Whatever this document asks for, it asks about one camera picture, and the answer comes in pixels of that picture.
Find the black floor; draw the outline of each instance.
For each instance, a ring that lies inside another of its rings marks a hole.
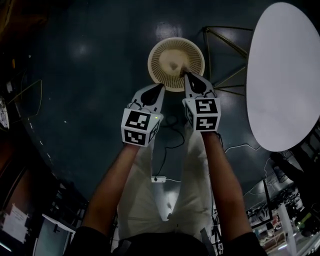
[[[316,22],[309,2],[290,2]],[[54,174],[74,182],[90,198],[123,146],[120,124],[124,108],[137,90],[153,84],[147,68],[153,46],[165,38],[184,37],[205,54],[202,27],[254,29],[272,3],[272,0],[77,0],[66,9],[53,7],[47,25],[27,44],[23,87],[42,79],[40,112],[27,120],[25,126]],[[250,32],[220,32],[249,50]],[[209,44],[212,82],[245,64],[236,52],[213,36]],[[243,85],[245,80],[244,72],[227,84]],[[217,94],[221,100],[219,132],[224,148],[243,143],[257,148],[245,97],[221,91]],[[162,108],[164,115],[181,117],[177,126],[181,131],[183,98],[184,93],[166,92]],[[39,89],[34,88],[24,99],[32,103],[20,106],[23,115],[35,112]],[[164,146],[177,145],[180,140],[174,131],[160,130],[155,142],[153,173],[159,170]],[[177,158],[181,156],[181,148],[172,149],[161,175],[179,180],[182,163]],[[264,166],[270,153],[263,148],[258,151],[235,148],[227,156],[244,193],[265,177]],[[273,172],[271,162],[266,167],[268,174]],[[164,189],[177,190],[179,185],[167,181]]]

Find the white table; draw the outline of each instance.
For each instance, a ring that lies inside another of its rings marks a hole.
[[[266,150],[292,148],[320,115],[320,37],[307,16],[275,3],[260,17],[248,58],[249,123]]]

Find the round basket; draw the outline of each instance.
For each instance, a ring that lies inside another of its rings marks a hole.
[[[148,70],[155,83],[162,83],[166,90],[183,92],[184,78],[180,77],[181,69],[203,75],[205,59],[193,42],[182,37],[172,37],[158,42],[148,58]]]

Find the white pants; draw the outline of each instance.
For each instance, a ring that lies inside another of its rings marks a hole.
[[[186,158],[180,193],[168,221],[162,221],[153,195],[154,140],[139,150],[118,205],[120,240],[144,233],[176,232],[201,241],[203,228],[211,236],[213,199],[204,142],[191,127],[186,127],[185,137]]]

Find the power strip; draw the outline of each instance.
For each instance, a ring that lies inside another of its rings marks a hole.
[[[167,177],[166,176],[151,176],[152,183],[165,183]]]

